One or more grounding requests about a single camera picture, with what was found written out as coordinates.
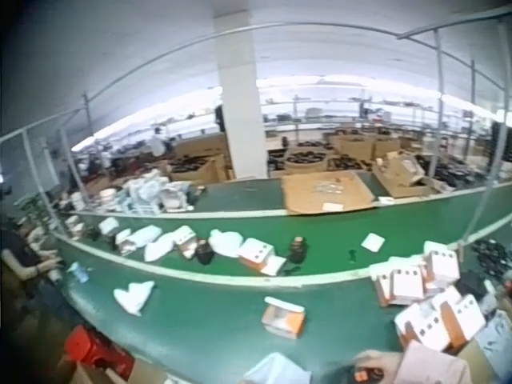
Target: red chair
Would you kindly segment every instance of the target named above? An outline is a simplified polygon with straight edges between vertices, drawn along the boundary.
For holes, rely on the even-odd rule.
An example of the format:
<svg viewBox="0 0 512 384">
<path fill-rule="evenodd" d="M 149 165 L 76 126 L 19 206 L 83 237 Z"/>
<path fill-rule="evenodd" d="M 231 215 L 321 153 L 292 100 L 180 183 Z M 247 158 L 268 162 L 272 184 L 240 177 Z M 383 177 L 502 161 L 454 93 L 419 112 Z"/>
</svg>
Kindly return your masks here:
<svg viewBox="0 0 512 384">
<path fill-rule="evenodd" d="M 71 360 L 98 368 L 111 368 L 124 380 L 128 380 L 134 368 L 134 358 L 130 354 L 83 326 L 77 326 L 71 332 L 64 350 Z"/>
</svg>

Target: metal pole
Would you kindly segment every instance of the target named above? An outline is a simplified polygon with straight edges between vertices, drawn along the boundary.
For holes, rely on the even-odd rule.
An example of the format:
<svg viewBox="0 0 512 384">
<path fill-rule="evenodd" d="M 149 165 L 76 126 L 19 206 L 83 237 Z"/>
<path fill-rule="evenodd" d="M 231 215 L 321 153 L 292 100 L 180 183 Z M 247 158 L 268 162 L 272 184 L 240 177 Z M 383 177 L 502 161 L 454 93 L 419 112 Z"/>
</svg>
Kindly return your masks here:
<svg viewBox="0 0 512 384">
<path fill-rule="evenodd" d="M 298 96 L 298 94 L 296 94 L 294 96 L 294 123 L 295 123 L 295 144 L 298 143 L 299 141 L 299 135 L 298 135 L 298 123 L 297 123 L 297 118 L 298 118 L 298 106 L 297 106 L 297 103 L 298 103 L 298 100 L 300 99 L 300 97 Z"/>
<path fill-rule="evenodd" d="M 67 140 L 66 130 L 64 129 L 63 126 L 59 127 L 58 130 L 61 135 L 62 146 L 64 147 L 64 154 L 66 155 L 67 163 L 70 166 L 71 173 L 77 182 L 77 186 L 78 186 L 78 189 L 80 190 L 80 193 L 82 194 L 84 203 L 86 204 L 86 206 L 88 208 L 91 208 L 90 200 L 89 200 L 89 193 L 87 192 L 86 186 L 83 185 L 82 178 L 80 178 L 80 174 L 78 173 L 77 167 L 74 164 L 73 155 L 71 154 L 70 144 Z"/>
<path fill-rule="evenodd" d="M 432 178 L 435 174 L 435 168 L 438 165 L 438 157 L 439 157 L 439 145 L 441 144 L 441 128 L 442 128 L 442 117 L 444 112 L 444 102 L 442 100 L 442 96 L 445 93 L 445 79 L 444 73 L 442 70 L 442 48 L 441 48 L 441 37 L 439 36 L 439 31 L 434 30 L 434 40 L 437 48 L 437 59 L 438 59 L 438 90 L 440 93 L 439 103 L 438 103 L 438 129 L 435 131 L 435 139 L 434 139 L 434 156 L 430 161 L 429 168 L 429 179 L 432 182 Z"/>
<path fill-rule="evenodd" d="M 103 157 L 102 157 L 102 152 L 99 150 L 98 140 L 96 140 L 96 136 L 94 136 L 93 120 L 90 116 L 90 102 L 89 102 L 89 98 L 87 97 L 87 92 L 83 93 L 83 103 L 86 108 L 87 127 L 89 128 L 90 134 L 91 134 L 92 138 L 94 139 L 93 144 L 94 144 L 94 150 L 96 152 L 96 157 L 99 160 L 100 166 L 102 168 L 102 172 L 104 173 L 105 176 L 108 177 L 108 173 L 106 172 L 106 169 L 103 165 Z"/>
<path fill-rule="evenodd" d="M 30 148 L 30 140 L 29 136 L 26 130 L 22 132 L 22 138 L 23 138 L 23 147 L 25 148 L 26 157 L 29 161 L 29 167 L 30 172 L 32 173 L 32 177 L 35 180 L 35 185 L 38 188 L 39 194 L 41 195 L 41 199 L 44 202 L 46 209 L 48 210 L 48 213 L 50 214 L 52 220 L 55 222 L 55 225 L 58 228 L 58 231 L 61 234 L 66 234 L 66 231 L 64 230 L 64 227 L 62 226 L 62 223 L 56 213 L 54 212 L 54 209 L 51 206 L 50 200 L 48 200 L 48 197 L 46 196 L 46 192 L 41 184 L 41 179 L 39 178 L 38 170 L 35 166 L 34 156 L 32 156 L 32 149 Z"/>
<path fill-rule="evenodd" d="M 48 170 L 50 171 L 50 175 L 51 175 L 52 179 L 54 180 L 55 185 L 58 185 L 61 182 L 57 176 L 57 171 L 55 170 L 54 161 L 51 159 L 51 153 L 50 153 L 50 149 L 48 148 L 48 142 L 44 138 L 41 138 L 41 142 L 42 142 L 42 152 L 44 153 L 46 163 L 48 164 Z"/>
<path fill-rule="evenodd" d="M 477 73 L 474 70 L 474 60 L 471 60 L 471 104 L 475 105 L 477 99 Z M 474 112 L 471 110 L 470 126 L 467 131 L 466 147 L 464 148 L 464 161 L 467 160 L 467 155 L 470 152 L 471 135 L 473 134 L 473 118 Z"/>
<path fill-rule="evenodd" d="M 494 180 L 496 179 L 496 175 L 499 172 L 499 169 L 501 168 L 502 165 L 502 156 L 506 145 L 506 136 L 508 131 L 508 127 L 506 126 L 506 116 L 508 115 L 508 110 L 510 108 L 510 82 L 512 81 L 512 65 L 510 64 L 509 39 L 506 31 L 506 24 L 503 20 L 498 20 L 498 35 L 500 45 L 502 46 L 502 55 L 505 69 L 505 90 L 503 92 L 503 122 L 500 126 L 498 144 L 496 145 L 496 151 L 494 152 L 493 164 L 492 167 L 490 168 L 486 190 L 484 190 L 482 198 L 480 199 L 480 204 L 477 206 L 477 209 L 474 212 L 473 219 L 471 220 L 466 232 L 464 233 L 464 240 L 467 240 L 468 236 L 473 233 L 473 230 L 476 227 L 477 222 L 480 219 L 480 216 L 482 215 L 483 210 L 486 207 L 486 203 L 487 200 L 489 199 L 490 192 L 492 191 L 494 186 Z"/>
</svg>

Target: white paper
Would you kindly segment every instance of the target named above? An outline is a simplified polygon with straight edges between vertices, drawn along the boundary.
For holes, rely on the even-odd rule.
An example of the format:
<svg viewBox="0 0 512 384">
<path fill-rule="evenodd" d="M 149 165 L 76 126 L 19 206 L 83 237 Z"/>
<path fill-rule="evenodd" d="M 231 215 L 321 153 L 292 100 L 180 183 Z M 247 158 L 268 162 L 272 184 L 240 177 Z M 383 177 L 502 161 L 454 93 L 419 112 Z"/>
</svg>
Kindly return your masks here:
<svg viewBox="0 0 512 384">
<path fill-rule="evenodd" d="M 310 384 L 311 372 L 303 370 L 282 354 L 273 353 L 244 375 L 254 384 Z"/>
<path fill-rule="evenodd" d="M 342 212 L 343 204 L 336 204 L 333 202 L 324 202 L 322 210 L 325 212 Z"/>
<path fill-rule="evenodd" d="M 137 248 L 143 248 L 150 242 L 153 242 L 161 234 L 162 228 L 158 228 L 157 226 L 145 226 L 141 230 L 131 234 L 128 240 L 132 241 Z"/>
<path fill-rule="evenodd" d="M 474 337 L 501 380 L 512 375 L 512 324 L 505 312 L 496 315 Z"/>
<path fill-rule="evenodd" d="M 228 258 L 237 258 L 238 250 L 243 244 L 243 237 L 238 232 L 212 230 L 208 243 L 216 254 Z"/>
<path fill-rule="evenodd" d="M 99 223 L 98 227 L 102 234 L 108 234 L 119 227 L 119 222 L 115 218 L 106 218 Z"/>
<path fill-rule="evenodd" d="M 147 302 L 154 282 L 131 282 L 128 290 L 115 289 L 114 298 L 119 305 L 129 314 L 141 316 L 141 309 Z"/>
<path fill-rule="evenodd" d="M 396 203 L 394 198 L 389 198 L 387 196 L 379 196 L 378 202 L 383 206 L 392 206 L 393 204 Z"/>
<path fill-rule="evenodd" d="M 266 274 L 267 276 L 276 276 L 279 270 L 284 266 L 286 262 L 285 258 L 280 258 L 279 256 L 270 256 L 266 260 L 266 265 L 260 270 L 262 274 Z"/>
<path fill-rule="evenodd" d="M 385 239 L 378 234 L 369 234 L 366 236 L 365 241 L 362 242 L 361 246 L 370 250 L 371 252 L 378 252 L 382 244 L 384 244 Z"/>
</svg>

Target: black shoes pile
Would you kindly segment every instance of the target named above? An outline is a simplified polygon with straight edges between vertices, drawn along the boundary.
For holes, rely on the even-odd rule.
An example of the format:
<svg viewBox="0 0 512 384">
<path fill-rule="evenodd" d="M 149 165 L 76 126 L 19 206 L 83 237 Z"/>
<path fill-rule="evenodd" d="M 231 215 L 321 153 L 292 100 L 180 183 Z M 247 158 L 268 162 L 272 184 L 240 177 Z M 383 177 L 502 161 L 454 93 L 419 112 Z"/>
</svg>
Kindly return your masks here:
<svg viewBox="0 0 512 384">
<path fill-rule="evenodd" d="M 173 173 L 183 174 L 185 172 L 195 172 L 201 169 L 207 162 L 208 158 L 205 156 L 183 156 L 171 161 L 170 164 L 173 167 Z"/>
<path fill-rule="evenodd" d="M 471 249 L 477 254 L 478 264 L 489 278 L 500 282 L 503 275 L 512 269 L 512 251 L 495 240 L 477 240 Z"/>
</svg>

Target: black item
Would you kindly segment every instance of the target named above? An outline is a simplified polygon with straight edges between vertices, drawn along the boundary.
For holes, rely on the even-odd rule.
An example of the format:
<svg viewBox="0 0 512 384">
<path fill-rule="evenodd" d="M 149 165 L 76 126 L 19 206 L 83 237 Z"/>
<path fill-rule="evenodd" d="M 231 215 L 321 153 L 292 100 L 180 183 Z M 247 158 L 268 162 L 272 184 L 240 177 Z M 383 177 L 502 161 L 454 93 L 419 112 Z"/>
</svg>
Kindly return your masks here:
<svg viewBox="0 0 512 384">
<path fill-rule="evenodd" d="M 288 261 L 293 264 L 302 264 L 306 258 L 308 245 L 304 238 L 296 237 L 290 245 Z"/>
<path fill-rule="evenodd" d="M 224 113 L 222 112 L 222 104 L 215 108 L 215 122 L 221 132 L 226 132 L 226 126 L 224 125 Z"/>
<path fill-rule="evenodd" d="M 215 252 L 208 241 L 202 238 L 198 241 L 198 247 L 195 249 L 194 256 L 200 264 L 208 266 L 213 261 Z"/>
</svg>

